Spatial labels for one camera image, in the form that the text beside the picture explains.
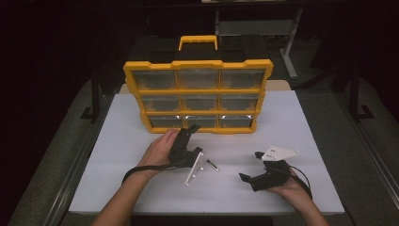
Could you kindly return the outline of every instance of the person's left arm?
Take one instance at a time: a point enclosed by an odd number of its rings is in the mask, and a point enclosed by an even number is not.
[[[153,141],[143,154],[140,166],[159,166],[168,163],[168,154],[178,135],[177,130],[167,130],[162,136]],[[146,184],[158,174],[159,170],[143,170],[131,174],[121,185],[111,200],[96,217],[93,226],[123,225],[129,222],[133,208]]]

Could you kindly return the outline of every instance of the white table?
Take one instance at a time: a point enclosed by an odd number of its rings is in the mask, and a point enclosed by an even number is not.
[[[150,134],[138,117],[131,94],[117,94],[105,119],[70,211],[98,213],[120,186],[127,170],[136,165],[158,134]],[[185,186],[190,171],[165,171],[153,178],[134,212],[143,215],[280,215],[294,209],[278,195],[253,192],[238,173],[265,173],[255,152],[269,145],[300,151],[287,162],[306,173],[313,199],[324,214],[343,213],[338,194],[314,142],[294,91],[268,91],[254,134],[194,134],[188,149],[201,147],[219,172],[204,163],[204,170]]]

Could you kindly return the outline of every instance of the storage box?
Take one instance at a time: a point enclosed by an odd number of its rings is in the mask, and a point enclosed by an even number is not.
[[[260,35],[141,37],[123,67],[152,133],[253,133],[273,63]]]

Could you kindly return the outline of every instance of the person's right arm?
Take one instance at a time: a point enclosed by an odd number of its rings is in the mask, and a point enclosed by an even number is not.
[[[275,186],[267,191],[281,195],[304,218],[307,226],[328,226],[325,217],[311,197],[293,178],[290,178],[284,186]]]

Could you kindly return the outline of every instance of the person's left hand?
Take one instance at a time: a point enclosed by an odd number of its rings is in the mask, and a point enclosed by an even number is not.
[[[147,151],[141,157],[137,166],[159,166],[169,163],[168,155],[172,148],[176,136],[179,134],[178,130],[168,129],[162,136],[154,140]],[[152,177],[158,174],[159,170],[144,170]]]

